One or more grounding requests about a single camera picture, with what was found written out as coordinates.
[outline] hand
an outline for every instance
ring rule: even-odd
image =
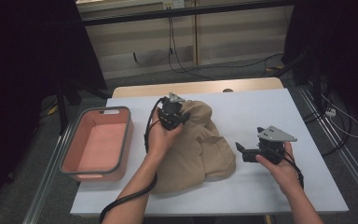
[[[289,142],[284,143],[284,150],[287,154],[294,158],[292,145]],[[290,156],[287,154],[285,155],[285,157],[289,161],[291,161],[292,158],[290,158]],[[262,164],[269,170],[275,181],[280,186],[281,192],[284,195],[293,192],[294,189],[301,188],[297,179],[297,172],[295,168],[291,164],[289,164],[289,162],[281,161],[281,163],[275,165],[261,155],[257,155],[255,158],[260,164]]]
[[[171,131],[167,131],[162,127],[158,118],[159,107],[153,113],[152,124],[149,131],[149,151],[148,154],[154,156],[165,156],[168,150],[171,148],[174,138],[183,130],[183,124]]]

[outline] white tabletop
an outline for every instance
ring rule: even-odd
[[[348,211],[318,148],[286,89],[225,93],[181,94],[201,100],[213,109],[212,121],[237,155],[237,169],[228,179],[206,181],[193,189],[151,195],[147,216],[231,216],[290,212],[289,204],[270,173],[258,163],[243,162],[235,147],[256,148],[257,127],[273,125],[298,139],[296,164],[302,170],[305,191],[321,213]],[[117,182],[81,183],[71,214],[98,216],[121,192],[145,156],[144,133],[150,111],[161,96],[109,99],[107,106],[124,105],[131,111],[134,131],[127,173]]]

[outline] beige cloth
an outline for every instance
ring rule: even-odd
[[[211,121],[212,109],[200,101],[183,102],[182,109],[190,118],[159,166],[152,193],[192,188],[206,176],[223,179],[235,171],[235,154]]]

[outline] plastic bin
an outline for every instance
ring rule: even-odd
[[[133,124],[125,106],[85,110],[69,134],[61,171],[78,181],[115,181],[126,173]]]

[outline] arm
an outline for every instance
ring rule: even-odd
[[[284,143],[284,149],[293,157],[292,145],[289,142]],[[282,161],[278,165],[274,165],[260,155],[257,155],[255,158],[271,172],[275,181],[280,186],[282,193],[286,196],[290,204],[293,219],[296,224],[323,223],[304,190],[298,183],[296,170],[292,165],[287,161]]]
[[[152,182],[159,165],[172,146],[174,137],[183,130],[183,124],[172,131],[165,130],[159,123],[157,110],[153,114],[152,123],[156,124],[151,125],[148,153],[130,182],[117,196],[118,199],[145,189]],[[139,198],[112,208],[106,214],[103,224],[142,223],[148,198],[149,193],[146,193]]]

